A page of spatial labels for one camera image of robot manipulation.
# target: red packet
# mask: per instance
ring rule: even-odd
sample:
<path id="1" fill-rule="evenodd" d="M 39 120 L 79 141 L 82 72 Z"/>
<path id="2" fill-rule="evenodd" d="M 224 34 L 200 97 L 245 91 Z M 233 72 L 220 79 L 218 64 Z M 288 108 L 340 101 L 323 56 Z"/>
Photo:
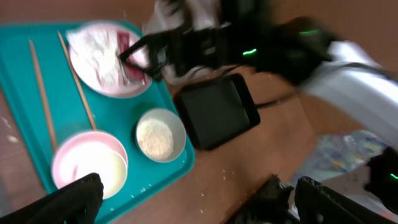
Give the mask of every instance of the red packet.
<path id="1" fill-rule="evenodd" d="M 130 34 L 128 32 L 118 31 L 118 47 L 119 53 L 127 50 L 130 47 Z M 130 63 L 135 63 L 132 55 L 127 59 L 127 61 Z M 145 75 L 142 71 L 136 68 L 125 66 L 123 63 L 122 68 L 122 72 L 124 72 L 125 77 L 129 82 L 134 83 L 137 81 L 141 81 L 143 85 L 146 84 Z"/>

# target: table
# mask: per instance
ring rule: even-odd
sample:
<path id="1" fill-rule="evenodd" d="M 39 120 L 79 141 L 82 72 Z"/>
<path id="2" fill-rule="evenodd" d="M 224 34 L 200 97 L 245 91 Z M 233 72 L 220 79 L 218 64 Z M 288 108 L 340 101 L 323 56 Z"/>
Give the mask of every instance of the table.
<path id="1" fill-rule="evenodd" d="M 147 21 L 154 0 L 4 0 L 0 21 L 128 19 Z M 397 70 L 394 0 L 278 0 L 277 20 L 310 15 L 362 45 L 389 70 Z M 256 103 L 292 87 L 276 75 L 241 69 Z M 45 195 L 4 97 L 0 94 L 0 208 L 8 213 Z M 261 124 L 212 152 L 197 151 L 191 172 L 115 223 L 223 223 L 272 173 L 288 180 L 311 153 L 319 133 L 360 125 L 332 106 L 299 96 L 260 110 Z"/>

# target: wooden chopstick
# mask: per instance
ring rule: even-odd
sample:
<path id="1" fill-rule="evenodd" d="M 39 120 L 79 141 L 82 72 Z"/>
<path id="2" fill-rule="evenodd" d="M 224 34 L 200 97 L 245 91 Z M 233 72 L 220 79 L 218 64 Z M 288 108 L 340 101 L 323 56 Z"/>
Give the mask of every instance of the wooden chopstick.
<path id="1" fill-rule="evenodd" d="M 47 122 L 47 128 L 50 133 L 52 148 L 56 152 L 58 149 L 57 137 L 55 136 L 54 125 L 53 125 L 52 118 L 51 118 L 49 102 L 47 100 L 47 95 L 45 94 L 44 82 L 43 82 L 42 72 L 40 71 L 39 60 L 37 60 L 36 50 L 35 50 L 35 46 L 34 46 L 32 40 L 29 40 L 29 47 L 30 47 L 30 53 L 32 54 L 33 64 L 35 67 L 37 84 L 39 85 L 40 96 L 42 98 L 42 103 L 43 103 L 44 113 L 45 113 L 45 120 Z"/>
<path id="2" fill-rule="evenodd" d="M 91 127 L 93 128 L 94 131 L 96 131 L 97 130 L 97 126 L 95 125 L 93 115 L 91 114 L 90 107 L 88 106 L 85 93 L 83 92 L 83 89 L 81 88 L 81 85 L 80 85 L 79 78 L 77 77 L 77 74 L 76 74 L 75 70 L 72 67 L 72 63 L 70 62 L 70 57 L 69 57 L 69 52 L 68 52 L 67 46 L 65 45 L 65 42 L 63 41 L 63 37 L 62 37 L 62 35 L 61 35 L 61 33 L 59 31 L 58 31 L 58 36 L 60 38 L 60 42 L 61 42 L 61 45 L 62 45 L 62 48 L 63 48 L 63 53 L 65 53 L 65 57 L 67 58 L 70 71 L 72 72 L 73 79 L 75 80 L 76 86 L 77 86 L 77 88 L 79 90 L 80 98 L 81 98 L 81 100 L 83 102 L 83 105 L 85 106 L 86 113 L 87 113 L 88 119 L 90 120 Z"/>

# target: wooden surface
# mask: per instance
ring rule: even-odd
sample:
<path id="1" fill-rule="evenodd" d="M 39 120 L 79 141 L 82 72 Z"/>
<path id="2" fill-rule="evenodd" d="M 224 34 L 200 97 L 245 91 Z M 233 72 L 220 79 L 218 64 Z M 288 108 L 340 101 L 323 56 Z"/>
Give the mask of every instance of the wooden surface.
<path id="1" fill-rule="evenodd" d="M 3 0 L 0 21 L 128 19 L 141 25 L 149 19 L 153 3 L 154 0 Z M 387 69 L 397 70 L 397 1 L 275 3 L 278 21 L 315 16 L 343 37 L 362 45 Z M 245 71 L 245 79 L 256 103 L 291 90 L 275 76 L 250 74 Z M 272 173 L 288 180 L 315 147 L 315 133 L 360 128 L 332 106 L 307 96 L 260 110 L 260 114 L 259 126 L 215 151 L 197 151 L 191 172 L 115 223 L 222 223 Z M 0 119 L 1 215 L 43 197 L 45 192 L 2 95 Z"/>

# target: white rice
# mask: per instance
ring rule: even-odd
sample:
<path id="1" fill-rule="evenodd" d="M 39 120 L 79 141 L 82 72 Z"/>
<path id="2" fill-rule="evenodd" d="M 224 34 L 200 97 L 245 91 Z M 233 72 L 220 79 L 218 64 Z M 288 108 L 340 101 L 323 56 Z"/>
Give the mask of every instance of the white rice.
<path id="1" fill-rule="evenodd" d="M 137 128 L 137 141 L 144 154 L 151 159 L 166 159 L 173 153 L 173 134 L 163 121 L 143 121 Z"/>

